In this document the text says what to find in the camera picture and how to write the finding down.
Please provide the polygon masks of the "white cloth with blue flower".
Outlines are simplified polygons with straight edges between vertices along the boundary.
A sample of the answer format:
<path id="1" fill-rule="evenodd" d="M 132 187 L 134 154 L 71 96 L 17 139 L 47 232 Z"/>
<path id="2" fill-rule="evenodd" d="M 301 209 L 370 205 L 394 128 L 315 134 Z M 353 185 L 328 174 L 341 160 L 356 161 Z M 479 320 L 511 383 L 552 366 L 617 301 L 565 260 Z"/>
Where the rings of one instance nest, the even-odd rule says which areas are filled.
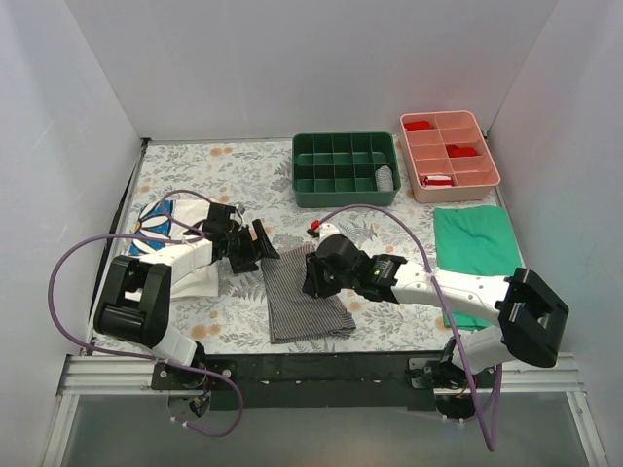
<path id="1" fill-rule="evenodd" d="M 209 298 L 218 295 L 219 275 L 214 265 L 212 243 L 187 231 L 199 228 L 210 204 L 202 199 L 154 201 L 145 205 L 137 219 L 128 253 L 147 258 L 149 264 L 171 267 L 171 297 Z"/>

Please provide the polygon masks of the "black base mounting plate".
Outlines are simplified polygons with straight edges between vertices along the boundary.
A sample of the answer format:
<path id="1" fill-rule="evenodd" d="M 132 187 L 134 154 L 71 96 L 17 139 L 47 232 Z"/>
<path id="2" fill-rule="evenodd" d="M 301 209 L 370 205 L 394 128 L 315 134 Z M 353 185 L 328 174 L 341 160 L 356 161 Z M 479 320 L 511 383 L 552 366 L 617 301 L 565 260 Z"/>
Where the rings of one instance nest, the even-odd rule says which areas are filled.
<path id="1" fill-rule="evenodd" d="M 203 367 L 220 377 L 155 365 L 153 390 L 211 394 L 215 411 L 234 410 L 238 398 L 247 409 L 399 407 L 436 408 L 434 392 L 468 393 L 463 370 L 452 370 L 440 350 L 211 355 Z"/>

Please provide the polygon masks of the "red rolled cloth middle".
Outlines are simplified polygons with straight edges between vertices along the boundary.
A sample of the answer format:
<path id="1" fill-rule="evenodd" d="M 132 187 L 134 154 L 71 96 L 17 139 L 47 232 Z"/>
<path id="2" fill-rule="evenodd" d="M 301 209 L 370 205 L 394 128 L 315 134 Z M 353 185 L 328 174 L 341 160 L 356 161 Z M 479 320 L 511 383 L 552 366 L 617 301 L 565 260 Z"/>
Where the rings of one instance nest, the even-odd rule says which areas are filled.
<path id="1" fill-rule="evenodd" d="M 477 148 L 472 146 L 459 146 L 456 144 L 448 144 L 445 146 L 448 157 L 451 159 L 471 158 L 480 155 Z"/>

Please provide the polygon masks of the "aluminium frame rail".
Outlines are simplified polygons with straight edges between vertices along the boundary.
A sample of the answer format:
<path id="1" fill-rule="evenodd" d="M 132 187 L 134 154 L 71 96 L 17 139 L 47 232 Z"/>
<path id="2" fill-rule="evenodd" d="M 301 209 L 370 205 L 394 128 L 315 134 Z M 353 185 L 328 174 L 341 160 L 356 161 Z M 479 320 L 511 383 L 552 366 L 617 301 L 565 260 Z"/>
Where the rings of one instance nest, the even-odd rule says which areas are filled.
<path id="1" fill-rule="evenodd" d="M 564 393 L 581 445 L 591 466 L 608 464 L 588 402 L 585 384 L 573 356 L 565 352 L 555 367 L 541 369 L 512 361 L 503 365 L 503 393 Z M 145 359 L 116 356 L 68 356 L 63 364 L 56 395 L 59 412 L 53 420 L 43 464 L 58 466 L 66 448 L 69 427 L 81 395 L 166 395 L 189 396 L 188 389 L 154 389 L 152 381 L 165 378 L 155 363 Z"/>

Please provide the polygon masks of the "floral patterned table mat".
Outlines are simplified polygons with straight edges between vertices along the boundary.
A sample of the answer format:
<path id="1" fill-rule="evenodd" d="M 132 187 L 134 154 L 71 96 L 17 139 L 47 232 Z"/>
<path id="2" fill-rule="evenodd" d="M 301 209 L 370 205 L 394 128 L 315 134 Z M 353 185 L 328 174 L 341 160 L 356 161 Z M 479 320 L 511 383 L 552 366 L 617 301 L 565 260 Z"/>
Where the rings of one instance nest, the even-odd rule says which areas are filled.
<path id="1" fill-rule="evenodd" d="M 142 208 L 163 195 L 185 198 L 198 192 L 219 203 L 241 205 L 248 219 L 263 222 L 278 251 L 295 249 L 309 242 L 308 225 L 325 212 L 297 205 L 291 171 L 287 141 L 151 144 L 132 184 L 121 230 L 134 233 Z M 434 210 L 486 205 L 501 207 L 495 195 L 480 201 L 420 204 L 409 183 L 403 182 L 385 212 L 355 209 L 334 215 L 333 221 L 369 254 L 428 258 L 438 267 Z M 220 262 L 218 270 L 216 297 L 179 299 L 171 308 L 174 325 L 211 353 L 436 350 L 451 336 L 436 307 L 371 303 L 345 291 L 340 299 L 356 325 L 348 338 L 272 344 L 261 273 L 234 274 L 227 262 Z"/>

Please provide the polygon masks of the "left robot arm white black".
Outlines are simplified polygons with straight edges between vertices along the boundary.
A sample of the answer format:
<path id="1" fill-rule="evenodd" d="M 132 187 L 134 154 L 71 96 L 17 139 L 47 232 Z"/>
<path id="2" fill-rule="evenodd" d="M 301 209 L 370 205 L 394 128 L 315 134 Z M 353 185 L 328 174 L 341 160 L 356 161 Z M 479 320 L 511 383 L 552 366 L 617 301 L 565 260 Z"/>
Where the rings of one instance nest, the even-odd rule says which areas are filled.
<path id="1" fill-rule="evenodd" d="M 174 363 L 173 376 L 188 389 L 206 380 L 204 352 L 169 320 L 173 292 L 218 292 L 209 276 L 226 259 L 233 273 L 258 270 L 276 259 L 259 219 L 246 223 L 239 211 L 210 201 L 163 201 L 147 205 L 126 255 L 114 258 L 93 319 L 101 335 L 126 341 Z"/>

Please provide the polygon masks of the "green folded cloth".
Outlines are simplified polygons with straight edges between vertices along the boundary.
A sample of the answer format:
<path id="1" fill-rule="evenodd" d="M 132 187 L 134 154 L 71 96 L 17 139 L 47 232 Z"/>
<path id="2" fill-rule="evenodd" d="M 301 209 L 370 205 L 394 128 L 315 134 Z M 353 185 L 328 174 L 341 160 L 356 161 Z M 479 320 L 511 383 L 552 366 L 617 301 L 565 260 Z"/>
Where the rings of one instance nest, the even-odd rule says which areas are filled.
<path id="1" fill-rule="evenodd" d="M 497 206 L 436 208 L 436 262 L 471 275 L 510 275 L 523 263 L 506 211 Z"/>

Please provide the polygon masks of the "dark green divided organizer tray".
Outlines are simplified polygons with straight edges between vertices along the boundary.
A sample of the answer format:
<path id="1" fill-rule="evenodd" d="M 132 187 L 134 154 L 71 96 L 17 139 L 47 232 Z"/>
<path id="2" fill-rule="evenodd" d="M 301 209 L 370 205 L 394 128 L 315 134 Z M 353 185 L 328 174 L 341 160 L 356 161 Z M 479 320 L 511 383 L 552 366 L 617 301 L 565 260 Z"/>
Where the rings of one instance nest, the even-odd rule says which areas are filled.
<path id="1" fill-rule="evenodd" d="M 377 190 L 382 165 L 392 170 L 392 192 Z M 292 188 L 302 208 L 389 206 L 401 188 L 394 140 L 386 132 L 299 133 L 292 139 Z"/>

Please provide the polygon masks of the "red rolled cloth top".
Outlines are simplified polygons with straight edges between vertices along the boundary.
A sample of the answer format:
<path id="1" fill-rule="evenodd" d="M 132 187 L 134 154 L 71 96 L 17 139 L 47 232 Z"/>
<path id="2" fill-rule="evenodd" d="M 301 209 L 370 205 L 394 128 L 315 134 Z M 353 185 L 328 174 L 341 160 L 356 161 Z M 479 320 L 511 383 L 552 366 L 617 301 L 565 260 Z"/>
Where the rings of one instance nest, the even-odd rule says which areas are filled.
<path id="1" fill-rule="evenodd" d="M 429 131 L 433 129 L 432 123 L 427 120 L 406 122 L 403 127 L 406 131 Z"/>

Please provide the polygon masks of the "grey striped underwear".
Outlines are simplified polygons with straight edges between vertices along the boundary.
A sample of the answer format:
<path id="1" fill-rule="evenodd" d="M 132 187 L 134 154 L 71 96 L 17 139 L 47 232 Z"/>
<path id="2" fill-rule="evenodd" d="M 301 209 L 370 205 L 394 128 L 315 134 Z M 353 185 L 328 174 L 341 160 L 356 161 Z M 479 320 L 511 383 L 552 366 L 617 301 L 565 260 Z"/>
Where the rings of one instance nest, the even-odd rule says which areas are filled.
<path id="1" fill-rule="evenodd" d="M 387 165 L 382 165 L 375 171 L 375 181 L 377 190 L 381 193 L 394 190 L 392 170 Z"/>
<path id="2" fill-rule="evenodd" d="M 272 344 L 348 338 L 356 329 L 338 297 L 314 299 L 303 293 L 306 256 L 313 251 L 313 245 L 307 243 L 281 253 L 278 259 L 261 262 Z"/>

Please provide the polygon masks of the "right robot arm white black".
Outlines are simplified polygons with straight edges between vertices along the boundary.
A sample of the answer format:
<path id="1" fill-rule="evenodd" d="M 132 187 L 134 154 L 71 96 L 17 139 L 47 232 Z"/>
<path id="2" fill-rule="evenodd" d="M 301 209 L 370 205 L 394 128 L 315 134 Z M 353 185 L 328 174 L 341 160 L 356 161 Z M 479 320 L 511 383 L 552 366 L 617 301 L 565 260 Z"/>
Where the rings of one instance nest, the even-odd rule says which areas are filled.
<path id="1" fill-rule="evenodd" d="M 314 299 L 351 290 L 370 302 L 447 305 L 488 322 L 464 338 L 450 338 L 441 357 L 412 370 L 414 377 L 434 387 L 459 388 L 512 360 L 545 369 L 556 365 L 569 310 L 534 271 L 517 268 L 510 276 L 428 272 L 400 256 L 370 256 L 330 223 L 316 222 L 308 233 L 317 245 L 306 256 L 303 291 Z"/>

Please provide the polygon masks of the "red white rolled cloth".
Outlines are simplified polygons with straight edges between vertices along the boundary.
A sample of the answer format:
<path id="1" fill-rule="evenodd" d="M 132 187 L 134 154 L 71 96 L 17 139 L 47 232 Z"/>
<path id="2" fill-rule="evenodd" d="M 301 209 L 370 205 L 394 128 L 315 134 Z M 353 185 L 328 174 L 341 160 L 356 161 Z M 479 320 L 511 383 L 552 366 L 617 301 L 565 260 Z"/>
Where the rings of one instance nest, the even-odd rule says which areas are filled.
<path id="1" fill-rule="evenodd" d="M 423 178 L 421 179 L 421 184 L 425 188 L 452 187 L 454 185 L 454 182 L 450 175 L 432 174 L 423 176 Z"/>

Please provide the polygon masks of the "rolled grey striped underwear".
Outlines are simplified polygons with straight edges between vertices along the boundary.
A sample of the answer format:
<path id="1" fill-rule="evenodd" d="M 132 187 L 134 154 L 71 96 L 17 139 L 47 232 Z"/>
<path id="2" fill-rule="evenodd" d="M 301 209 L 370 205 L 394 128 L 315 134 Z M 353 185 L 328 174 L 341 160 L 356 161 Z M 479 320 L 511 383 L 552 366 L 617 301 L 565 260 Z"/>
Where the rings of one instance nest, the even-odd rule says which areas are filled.
<path id="1" fill-rule="evenodd" d="M 394 190 L 392 170 L 387 165 L 382 165 L 375 171 L 375 181 L 377 190 L 381 193 Z"/>

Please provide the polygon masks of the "pink divided organizer tray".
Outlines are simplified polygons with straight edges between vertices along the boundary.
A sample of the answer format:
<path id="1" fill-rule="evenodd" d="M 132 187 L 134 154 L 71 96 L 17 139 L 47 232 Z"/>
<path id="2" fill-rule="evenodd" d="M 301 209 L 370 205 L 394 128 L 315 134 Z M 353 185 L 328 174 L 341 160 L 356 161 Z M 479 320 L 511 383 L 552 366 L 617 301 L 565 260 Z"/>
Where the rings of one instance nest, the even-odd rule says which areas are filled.
<path id="1" fill-rule="evenodd" d="M 472 112 L 407 113 L 399 123 L 417 202 L 482 200 L 499 185 L 500 174 Z"/>

